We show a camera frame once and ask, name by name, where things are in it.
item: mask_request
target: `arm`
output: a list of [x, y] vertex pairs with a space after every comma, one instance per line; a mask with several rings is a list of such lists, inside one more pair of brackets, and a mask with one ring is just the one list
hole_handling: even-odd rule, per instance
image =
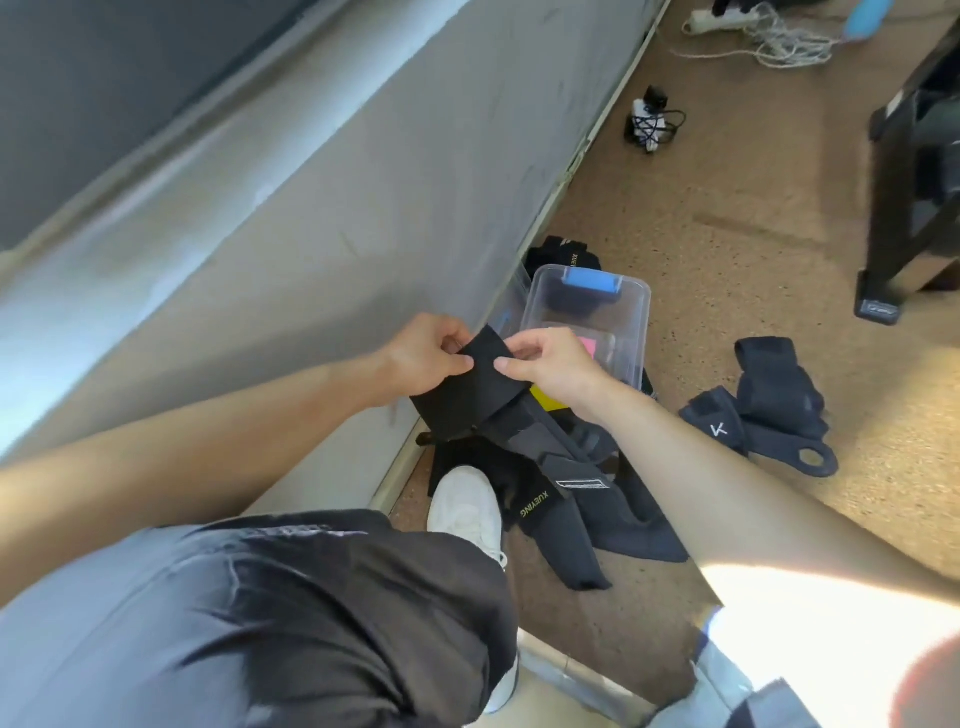
[[956, 719], [955, 584], [613, 380], [572, 332], [524, 331], [507, 344], [534, 358], [498, 360], [499, 371], [613, 435], [709, 585], [750, 615], [756, 649], [824, 728]]
[[379, 352], [117, 427], [0, 471], [0, 606], [148, 526], [236, 516], [352, 415], [472, 360], [466, 325], [421, 314]]

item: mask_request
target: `beige floor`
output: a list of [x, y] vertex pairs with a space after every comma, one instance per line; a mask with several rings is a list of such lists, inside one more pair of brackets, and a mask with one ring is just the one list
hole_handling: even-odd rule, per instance
[[[650, 284], [646, 363], [671, 409], [735, 386], [736, 339], [792, 337], [826, 396], [841, 470], [816, 480], [760, 465], [960, 578], [960, 294], [912, 301], [895, 328], [852, 316], [867, 119], [949, 19], [888, 24], [826, 67], [775, 72], [747, 58], [671, 56], [665, 43], [693, 53], [736, 44], [680, 36], [690, 8], [705, 4], [676, 0], [550, 230]], [[894, 14], [938, 7], [901, 1]], [[650, 83], [689, 114], [652, 157], [621, 137], [629, 104]], [[428, 468], [425, 457], [397, 505], [401, 527], [423, 528]], [[602, 553], [614, 588], [575, 594], [521, 535], [511, 533], [507, 549], [524, 629], [654, 702], [686, 692], [687, 625], [714, 601], [692, 564]]]

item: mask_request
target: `shoe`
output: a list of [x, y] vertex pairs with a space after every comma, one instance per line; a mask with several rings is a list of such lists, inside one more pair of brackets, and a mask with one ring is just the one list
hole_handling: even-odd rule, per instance
[[514, 666], [511, 667], [507, 671], [507, 674], [500, 679], [500, 682], [496, 684], [493, 692], [490, 693], [490, 700], [487, 701], [487, 707], [483, 709], [483, 715], [488, 716], [491, 713], [496, 713], [510, 702], [510, 698], [512, 698], [514, 692], [516, 692], [516, 669], [519, 661], [520, 656], [517, 655], [516, 659], [514, 659]]
[[[500, 547], [503, 539], [500, 505], [490, 481], [476, 468], [462, 465], [444, 475], [433, 494], [426, 529], [466, 539], [502, 569], [507, 568], [507, 554]], [[483, 711], [485, 716], [496, 713], [513, 697], [518, 659], [493, 689]]]

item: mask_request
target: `left hand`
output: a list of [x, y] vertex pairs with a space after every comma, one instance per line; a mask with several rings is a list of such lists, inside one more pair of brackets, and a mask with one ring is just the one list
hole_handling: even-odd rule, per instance
[[387, 367], [394, 396], [414, 397], [473, 368], [473, 359], [458, 353], [472, 338], [458, 318], [420, 313], [376, 355]]

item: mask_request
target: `plastic box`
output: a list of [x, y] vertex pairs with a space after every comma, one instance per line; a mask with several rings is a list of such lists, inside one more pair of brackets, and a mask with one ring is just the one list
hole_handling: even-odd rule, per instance
[[593, 342], [593, 358], [638, 387], [650, 316], [650, 286], [587, 268], [544, 265], [534, 276], [522, 329], [570, 327]]
[[523, 311], [527, 307], [527, 298], [530, 294], [530, 277], [520, 266], [514, 271], [506, 289], [493, 305], [493, 313], [487, 323], [496, 331], [501, 339], [506, 339], [520, 331], [523, 321]]

